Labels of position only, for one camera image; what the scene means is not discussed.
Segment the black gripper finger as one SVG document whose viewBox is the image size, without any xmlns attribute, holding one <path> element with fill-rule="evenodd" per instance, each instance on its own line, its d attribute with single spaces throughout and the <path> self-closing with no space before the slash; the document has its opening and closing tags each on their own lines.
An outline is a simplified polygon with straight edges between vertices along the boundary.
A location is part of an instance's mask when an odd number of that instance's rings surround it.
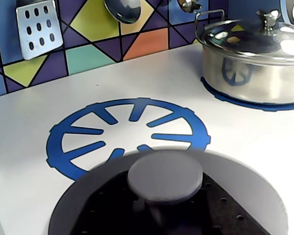
<svg viewBox="0 0 294 235">
<path fill-rule="evenodd" d="M 221 186 L 203 174 L 203 186 L 175 205 L 139 207 L 127 172 L 115 176 L 87 200 L 73 235 L 267 235 Z"/>
</svg>

